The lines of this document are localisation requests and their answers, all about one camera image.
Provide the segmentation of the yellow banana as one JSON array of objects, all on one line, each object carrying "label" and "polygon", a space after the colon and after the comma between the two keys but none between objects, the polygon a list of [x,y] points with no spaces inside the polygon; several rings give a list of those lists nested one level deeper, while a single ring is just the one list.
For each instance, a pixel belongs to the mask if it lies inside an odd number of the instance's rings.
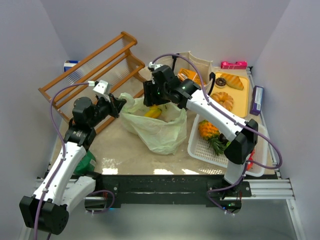
[{"label": "yellow banana", "polygon": [[162,114],[162,109],[157,106],[151,106],[149,111],[144,114],[145,117],[157,119]]}]

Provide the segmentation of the orange snack packet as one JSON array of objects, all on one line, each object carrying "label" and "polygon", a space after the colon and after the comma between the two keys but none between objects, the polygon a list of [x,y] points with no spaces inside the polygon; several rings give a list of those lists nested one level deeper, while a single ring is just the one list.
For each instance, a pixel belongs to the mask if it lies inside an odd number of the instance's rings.
[{"label": "orange snack packet", "polygon": [[196,84],[198,84],[199,86],[201,85],[200,77],[195,71],[192,71],[186,68],[181,68],[177,76],[181,82],[184,81],[185,79],[190,79]]}]

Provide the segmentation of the beige canvas tote bag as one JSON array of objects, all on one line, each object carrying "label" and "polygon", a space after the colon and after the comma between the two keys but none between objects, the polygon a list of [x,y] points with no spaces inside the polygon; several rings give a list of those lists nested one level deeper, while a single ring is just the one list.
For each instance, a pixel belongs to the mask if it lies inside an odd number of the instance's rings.
[{"label": "beige canvas tote bag", "polygon": [[[193,65],[195,65],[202,77],[205,88],[208,89],[212,83],[212,80],[210,79],[210,74],[213,72],[212,62],[197,58],[193,56],[190,51],[180,52],[178,54],[188,59],[191,63],[193,63]],[[196,73],[192,65],[180,57],[175,57],[171,55],[164,56],[158,59],[155,63],[170,66],[175,75],[178,75],[181,69],[189,70]]]}]

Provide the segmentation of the light green plastic bag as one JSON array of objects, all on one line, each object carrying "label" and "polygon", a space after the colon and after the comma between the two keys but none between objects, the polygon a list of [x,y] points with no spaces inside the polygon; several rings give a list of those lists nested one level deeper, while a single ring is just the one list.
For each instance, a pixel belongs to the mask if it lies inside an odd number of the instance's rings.
[{"label": "light green plastic bag", "polygon": [[146,117],[150,108],[144,105],[144,99],[133,98],[129,93],[121,93],[126,100],[119,114],[122,126],[137,135],[148,149],[156,154],[175,154],[187,137],[187,112],[169,102],[159,105],[162,110],[158,118]]}]

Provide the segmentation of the dark mangosteen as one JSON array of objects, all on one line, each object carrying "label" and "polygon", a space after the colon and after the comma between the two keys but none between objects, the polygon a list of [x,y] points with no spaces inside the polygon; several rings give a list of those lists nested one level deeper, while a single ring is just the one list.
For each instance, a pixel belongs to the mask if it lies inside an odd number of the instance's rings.
[{"label": "dark mangosteen", "polygon": [[225,137],[224,134],[220,134],[219,135],[219,141],[224,145],[224,146],[228,146],[230,144],[230,141]]}]

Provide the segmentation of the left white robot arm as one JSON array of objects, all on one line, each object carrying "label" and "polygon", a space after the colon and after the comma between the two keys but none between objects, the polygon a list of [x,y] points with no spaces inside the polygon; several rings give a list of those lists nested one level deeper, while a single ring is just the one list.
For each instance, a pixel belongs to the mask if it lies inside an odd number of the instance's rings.
[{"label": "left white robot arm", "polygon": [[26,227],[59,235],[71,212],[96,188],[99,175],[81,176],[67,187],[77,165],[87,154],[96,137],[95,126],[106,117],[119,117],[125,99],[101,95],[97,103],[80,97],[73,104],[72,119],[62,140],[59,156],[32,196],[23,196],[19,208]]}]

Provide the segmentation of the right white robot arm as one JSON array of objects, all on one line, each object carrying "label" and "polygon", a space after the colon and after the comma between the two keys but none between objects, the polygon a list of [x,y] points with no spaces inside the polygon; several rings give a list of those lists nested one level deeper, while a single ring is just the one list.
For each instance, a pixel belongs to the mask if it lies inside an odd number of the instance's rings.
[{"label": "right white robot arm", "polygon": [[228,159],[224,181],[231,186],[238,185],[245,174],[246,161],[258,142],[258,123],[233,115],[192,80],[180,81],[168,65],[151,62],[148,69],[152,79],[143,84],[144,105],[173,103],[180,109],[195,112],[217,127],[230,141],[224,151]]}]

